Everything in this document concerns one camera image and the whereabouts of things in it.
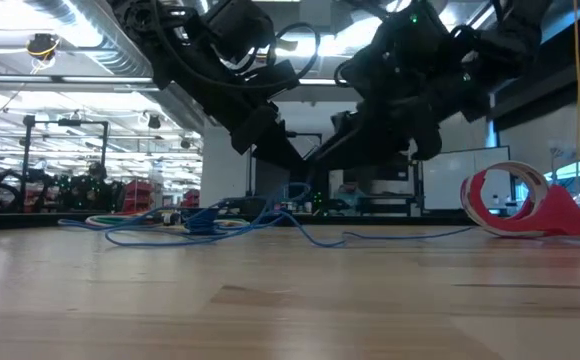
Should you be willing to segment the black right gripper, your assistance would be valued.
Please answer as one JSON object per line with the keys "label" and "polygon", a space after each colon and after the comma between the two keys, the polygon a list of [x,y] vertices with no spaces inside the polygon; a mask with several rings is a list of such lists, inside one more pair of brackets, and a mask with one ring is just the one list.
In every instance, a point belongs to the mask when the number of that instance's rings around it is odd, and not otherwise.
{"label": "black right gripper", "polygon": [[420,109],[411,128],[417,150],[427,161],[441,152],[437,122],[461,113],[474,121],[490,110],[472,60],[481,32],[461,24],[449,30],[429,0],[411,0],[388,11],[369,0],[343,0],[375,16],[380,24],[369,44],[341,64],[341,85],[362,98],[354,112],[331,117],[334,134],[311,155],[311,166],[340,170],[405,161],[410,140],[384,118],[400,106]]}

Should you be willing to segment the black metal table frame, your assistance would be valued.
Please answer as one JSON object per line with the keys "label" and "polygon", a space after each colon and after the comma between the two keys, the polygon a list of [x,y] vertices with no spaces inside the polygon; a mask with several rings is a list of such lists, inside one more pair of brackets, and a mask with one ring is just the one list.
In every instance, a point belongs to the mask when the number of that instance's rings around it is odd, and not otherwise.
{"label": "black metal table frame", "polygon": [[[61,219],[84,221],[91,213],[30,213],[0,214],[0,229],[54,227]],[[309,216],[295,215],[302,225],[328,226],[470,226],[474,222],[466,217],[372,217],[372,216]]]}

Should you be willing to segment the background robot rig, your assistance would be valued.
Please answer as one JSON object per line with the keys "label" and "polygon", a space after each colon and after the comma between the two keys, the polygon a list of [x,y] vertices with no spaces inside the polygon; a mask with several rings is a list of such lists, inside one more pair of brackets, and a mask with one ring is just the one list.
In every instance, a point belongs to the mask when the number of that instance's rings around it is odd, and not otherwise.
{"label": "background robot rig", "polygon": [[[0,172],[0,214],[117,210],[122,183],[108,184],[108,191],[95,191],[88,171],[79,176],[52,175],[30,166],[32,129],[39,123],[34,115],[24,117],[21,170]],[[105,166],[110,125],[107,121],[96,124],[103,130],[98,161]]]}

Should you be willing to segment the black cabinet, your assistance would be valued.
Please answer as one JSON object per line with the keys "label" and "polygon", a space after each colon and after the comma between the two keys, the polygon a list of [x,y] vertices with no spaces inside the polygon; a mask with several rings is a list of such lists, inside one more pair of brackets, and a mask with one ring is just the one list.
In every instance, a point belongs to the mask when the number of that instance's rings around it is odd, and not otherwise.
{"label": "black cabinet", "polygon": [[376,168],[370,183],[371,194],[411,194],[410,168],[407,163],[389,163]]}

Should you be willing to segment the black ceiling device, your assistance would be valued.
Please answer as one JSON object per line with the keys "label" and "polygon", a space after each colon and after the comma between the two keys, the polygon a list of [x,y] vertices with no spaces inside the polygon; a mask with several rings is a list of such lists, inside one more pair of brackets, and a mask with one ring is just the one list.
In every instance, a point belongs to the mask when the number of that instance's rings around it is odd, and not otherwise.
{"label": "black ceiling device", "polygon": [[60,38],[50,33],[36,33],[34,37],[26,44],[27,53],[39,60],[50,61],[56,55],[59,47]]}

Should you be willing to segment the person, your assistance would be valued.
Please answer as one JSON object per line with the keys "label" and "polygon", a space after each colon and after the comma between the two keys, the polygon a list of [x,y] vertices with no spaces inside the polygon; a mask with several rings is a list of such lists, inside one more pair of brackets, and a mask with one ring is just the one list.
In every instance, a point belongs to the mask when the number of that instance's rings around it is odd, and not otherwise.
{"label": "person", "polygon": [[110,189],[110,186],[105,182],[107,170],[101,162],[92,162],[88,167],[88,175],[95,191],[108,191]]}
{"label": "person", "polygon": [[356,208],[359,200],[365,197],[365,193],[357,183],[343,183],[335,193],[335,198],[346,203],[350,208]]}

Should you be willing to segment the red tool cabinet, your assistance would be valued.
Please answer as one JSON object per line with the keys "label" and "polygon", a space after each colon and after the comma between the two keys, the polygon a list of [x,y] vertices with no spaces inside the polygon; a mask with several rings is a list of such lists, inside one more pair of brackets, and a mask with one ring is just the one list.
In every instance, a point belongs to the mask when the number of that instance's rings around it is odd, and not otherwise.
{"label": "red tool cabinet", "polygon": [[153,208],[153,184],[147,179],[132,180],[122,187],[118,200],[121,214],[134,214]]}

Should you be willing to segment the long light bar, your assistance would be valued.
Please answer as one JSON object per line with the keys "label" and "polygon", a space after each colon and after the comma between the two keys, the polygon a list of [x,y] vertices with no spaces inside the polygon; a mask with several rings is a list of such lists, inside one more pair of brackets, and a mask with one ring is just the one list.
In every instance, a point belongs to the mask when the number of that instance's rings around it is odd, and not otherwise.
{"label": "long light bar", "polygon": [[0,91],[22,87],[28,91],[159,92],[174,85],[173,81],[158,85],[149,77],[0,75]]}

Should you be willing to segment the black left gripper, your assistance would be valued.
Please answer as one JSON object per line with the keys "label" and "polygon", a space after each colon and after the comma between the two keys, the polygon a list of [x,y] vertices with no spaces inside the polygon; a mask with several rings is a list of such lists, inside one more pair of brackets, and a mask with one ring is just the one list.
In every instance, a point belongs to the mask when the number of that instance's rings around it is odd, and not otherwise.
{"label": "black left gripper", "polygon": [[299,85],[290,61],[259,67],[246,79],[218,59],[197,59],[188,67],[188,93],[228,131],[234,150],[243,154],[252,148],[257,160],[287,170],[305,167],[272,101]]}

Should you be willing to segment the red tape dispenser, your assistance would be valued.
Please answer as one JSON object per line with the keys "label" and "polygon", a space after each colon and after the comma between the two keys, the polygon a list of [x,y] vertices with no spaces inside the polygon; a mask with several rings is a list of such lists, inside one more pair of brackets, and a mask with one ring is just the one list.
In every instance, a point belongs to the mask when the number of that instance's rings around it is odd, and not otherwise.
{"label": "red tape dispenser", "polygon": [[[500,218],[490,213],[482,200],[486,175],[506,171],[521,180],[529,194],[515,215]],[[467,177],[461,184],[461,204],[466,214],[485,231],[501,237],[533,238],[580,236],[580,207],[566,188],[550,185],[532,166],[506,161],[494,164]]]}

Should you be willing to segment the white whiteboard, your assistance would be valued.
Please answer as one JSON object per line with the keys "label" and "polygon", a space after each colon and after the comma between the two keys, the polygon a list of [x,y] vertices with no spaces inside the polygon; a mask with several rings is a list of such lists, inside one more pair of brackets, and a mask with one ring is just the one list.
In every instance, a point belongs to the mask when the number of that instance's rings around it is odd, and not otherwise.
{"label": "white whiteboard", "polygon": [[[508,147],[483,148],[440,153],[422,163],[424,208],[461,210],[460,188],[463,180],[492,165],[509,160]],[[512,198],[511,175],[490,170],[481,197],[488,209],[503,209]]]}

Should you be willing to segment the silver ventilation duct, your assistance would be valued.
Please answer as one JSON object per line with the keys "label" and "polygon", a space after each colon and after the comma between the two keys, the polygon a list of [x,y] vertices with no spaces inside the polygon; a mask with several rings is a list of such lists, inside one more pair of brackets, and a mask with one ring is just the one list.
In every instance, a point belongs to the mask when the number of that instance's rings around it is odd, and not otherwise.
{"label": "silver ventilation duct", "polygon": [[[85,53],[113,75],[147,77],[153,75],[151,65],[139,49],[121,31],[105,0],[23,0],[35,11],[58,21],[79,34],[100,36]],[[163,90],[149,92],[147,97],[160,105],[180,127],[201,132],[216,121],[206,115],[200,105],[181,87],[171,84]]]}

